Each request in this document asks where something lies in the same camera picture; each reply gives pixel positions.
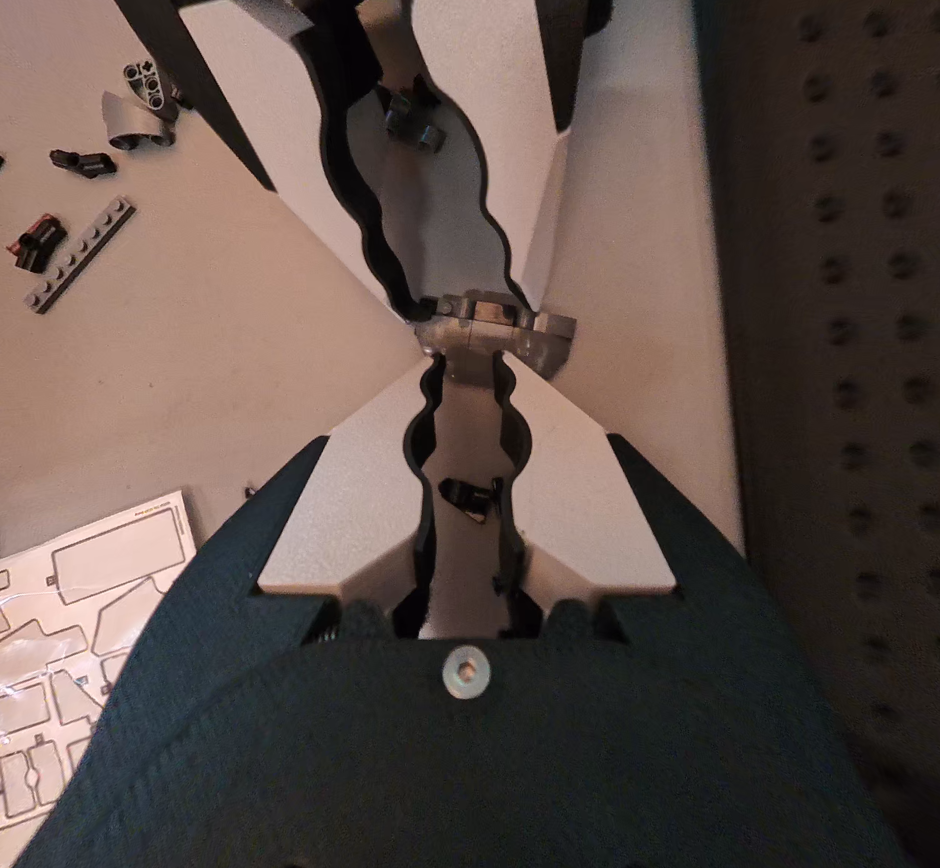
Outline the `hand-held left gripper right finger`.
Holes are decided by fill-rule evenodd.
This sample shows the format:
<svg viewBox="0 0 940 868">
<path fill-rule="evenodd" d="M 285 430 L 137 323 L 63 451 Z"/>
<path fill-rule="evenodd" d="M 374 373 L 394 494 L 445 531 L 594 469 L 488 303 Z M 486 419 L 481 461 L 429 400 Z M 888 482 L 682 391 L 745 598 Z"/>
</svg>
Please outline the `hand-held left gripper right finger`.
<svg viewBox="0 0 940 868">
<path fill-rule="evenodd" d="M 537 635 L 553 609 L 675 590 L 610 435 L 508 353 L 493 355 L 501 497 L 499 569 L 511 635 Z"/>
</svg>

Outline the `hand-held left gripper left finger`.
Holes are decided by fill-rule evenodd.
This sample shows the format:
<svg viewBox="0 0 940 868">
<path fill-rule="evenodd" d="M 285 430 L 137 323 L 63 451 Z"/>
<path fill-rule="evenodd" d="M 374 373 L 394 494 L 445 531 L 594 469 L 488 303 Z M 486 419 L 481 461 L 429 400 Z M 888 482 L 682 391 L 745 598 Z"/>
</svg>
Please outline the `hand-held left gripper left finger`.
<svg viewBox="0 0 940 868">
<path fill-rule="evenodd" d="M 417 635 L 436 566 L 432 488 L 446 358 L 423 357 L 325 439 L 258 577 L 261 591 L 368 602 Z"/>
</svg>

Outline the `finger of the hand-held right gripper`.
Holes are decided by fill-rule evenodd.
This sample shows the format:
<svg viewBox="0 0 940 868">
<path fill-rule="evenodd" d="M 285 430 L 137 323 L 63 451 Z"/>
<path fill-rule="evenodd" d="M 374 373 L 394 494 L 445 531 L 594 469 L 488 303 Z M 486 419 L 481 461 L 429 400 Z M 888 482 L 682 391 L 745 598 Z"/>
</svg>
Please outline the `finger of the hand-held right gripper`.
<svg viewBox="0 0 940 868">
<path fill-rule="evenodd" d="M 568 157 L 557 130 L 535 0 L 413 0 L 431 80 L 463 112 L 486 171 L 482 204 L 509 278 L 537 310 L 548 287 Z"/>
<path fill-rule="evenodd" d="M 327 18 L 284 0 L 207 0 L 179 15 L 280 201 L 370 294 L 402 321 L 419 321 L 420 299 L 366 178 L 386 146 L 375 90 L 382 70 L 363 29 L 353 27 L 349 57 Z"/>
</svg>

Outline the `grey domed lego assembly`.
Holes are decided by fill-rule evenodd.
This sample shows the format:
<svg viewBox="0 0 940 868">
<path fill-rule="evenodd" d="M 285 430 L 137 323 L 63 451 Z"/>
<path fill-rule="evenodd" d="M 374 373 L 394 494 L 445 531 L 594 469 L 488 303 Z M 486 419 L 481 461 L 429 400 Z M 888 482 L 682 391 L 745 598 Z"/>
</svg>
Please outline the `grey domed lego assembly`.
<svg viewBox="0 0 940 868">
<path fill-rule="evenodd" d="M 413 323 L 418 344 L 426 355 L 444 356 L 447 376 L 470 387 L 493 383 L 497 352 L 552 379 L 567 362 L 577 332 L 576 319 L 528 309 L 509 295 L 473 291 L 427 298 L 424 305 L 431 313 Z"/>
</svg>

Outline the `grey curved lego panel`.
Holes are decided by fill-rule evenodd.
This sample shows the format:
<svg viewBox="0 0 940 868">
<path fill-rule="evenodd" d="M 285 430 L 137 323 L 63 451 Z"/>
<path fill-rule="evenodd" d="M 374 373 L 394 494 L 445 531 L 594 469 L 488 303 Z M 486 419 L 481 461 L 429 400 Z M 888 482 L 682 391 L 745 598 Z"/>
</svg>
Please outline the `grey curved lego panel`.
<svg viewBox="0 0 940 868">
<path fill-rule="evenodd" d="M 130 153 L 145 144 L 163 148 L 176 142 L 173 126 L 139 102 L 104 91 L 100 104 L 107 140 L 113 148 Z"/>
</svg>

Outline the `lego sticker sheet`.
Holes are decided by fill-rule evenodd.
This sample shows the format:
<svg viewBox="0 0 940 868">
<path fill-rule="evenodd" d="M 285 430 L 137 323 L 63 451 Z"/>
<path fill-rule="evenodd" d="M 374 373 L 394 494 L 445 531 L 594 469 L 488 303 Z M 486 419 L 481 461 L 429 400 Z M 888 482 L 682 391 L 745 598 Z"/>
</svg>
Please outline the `lego sticker sheet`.
<svg viewBox="0 0 940 868">
<path fill-rule="evenodd" d="M 57 803 L 136 639 L 194 554 L 176 491 L 2 559 L 2 866 Z"/>
</svg>

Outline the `long grey lego plate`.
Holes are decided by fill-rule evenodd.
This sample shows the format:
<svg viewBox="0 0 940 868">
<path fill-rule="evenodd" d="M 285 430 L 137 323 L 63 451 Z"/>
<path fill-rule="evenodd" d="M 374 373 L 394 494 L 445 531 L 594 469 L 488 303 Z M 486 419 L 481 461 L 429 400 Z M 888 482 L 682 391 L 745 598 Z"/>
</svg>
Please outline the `long grey lego plate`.
<svg viewBox="0 0 940 868">
<path fill-rule="evenodd" d="M 65 242 L 64 250 L 53 257 L 39 282 L 25 296 L 25 307 L 36 314 L 51 310 L 135 213 L 136 206 L 130 199 L 123 195 L 114 197 L 84 230 Z"/>
</svg>

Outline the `dark grey curved technic beam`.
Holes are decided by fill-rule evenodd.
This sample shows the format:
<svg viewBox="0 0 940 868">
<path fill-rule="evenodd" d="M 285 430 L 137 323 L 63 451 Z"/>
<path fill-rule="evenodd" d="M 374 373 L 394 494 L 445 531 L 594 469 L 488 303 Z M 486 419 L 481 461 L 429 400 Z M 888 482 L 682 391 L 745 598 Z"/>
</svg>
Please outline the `dark grey curved technic beam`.
<svg viewBox="0 0 940 868">
<path fill-rule="evenodd" d="M 166 74 L 152 60 L 128 63 L 123 68 L 125 83 L 152 112 L 165 112 L 172 99 L 172 85 Z"/>
</svg>

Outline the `black technic pin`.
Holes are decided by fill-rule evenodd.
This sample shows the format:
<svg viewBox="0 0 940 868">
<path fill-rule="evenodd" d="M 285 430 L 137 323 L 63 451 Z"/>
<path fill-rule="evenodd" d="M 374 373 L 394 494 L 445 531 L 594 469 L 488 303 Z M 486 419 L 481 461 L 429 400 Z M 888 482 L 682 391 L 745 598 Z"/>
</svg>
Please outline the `black technic pin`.
<svg viewBox="0 0 940 868">
<path fill-rule="evenodd" d="M 464 513 L 477 524 L 483 525 L 490 516 L 501 516 L 502 477 L 493 477 L 488 486 L 477 486 L 464 480 L 447 477 L 440 481 L 441 498 Z"/>
</svg>

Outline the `black angled technic connector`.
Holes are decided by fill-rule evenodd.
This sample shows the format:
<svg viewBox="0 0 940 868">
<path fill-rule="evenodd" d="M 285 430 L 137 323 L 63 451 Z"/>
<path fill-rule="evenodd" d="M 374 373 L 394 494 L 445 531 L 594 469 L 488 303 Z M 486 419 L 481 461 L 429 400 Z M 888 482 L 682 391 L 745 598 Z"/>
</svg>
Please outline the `black angled technic connector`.
<svg viewBox="0 0 940 868">
<path fill-rule="evenodd" d="M 106 153 L 78 154 L 53 149 L 49 152 L 49 159 L 54 167 L 89 180 L 111 176 L 118 172 L 117 164 Z"/>
</svg>

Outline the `black connector with brown pin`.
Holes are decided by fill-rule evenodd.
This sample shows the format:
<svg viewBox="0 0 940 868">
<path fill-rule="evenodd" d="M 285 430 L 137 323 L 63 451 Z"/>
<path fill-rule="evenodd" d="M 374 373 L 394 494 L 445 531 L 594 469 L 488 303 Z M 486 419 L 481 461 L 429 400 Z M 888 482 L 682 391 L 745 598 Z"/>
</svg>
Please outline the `black connector with brown pin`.
<svg viewBox="0 0 940 868">
<path fill-rule="evenodd" d="M 13 256 L 17 269 L 31 274 L 43 274 L 53 252 L 66 235 L 61 221 L 46 213 L 9 244 L 6 250 Z"/>
</svg>

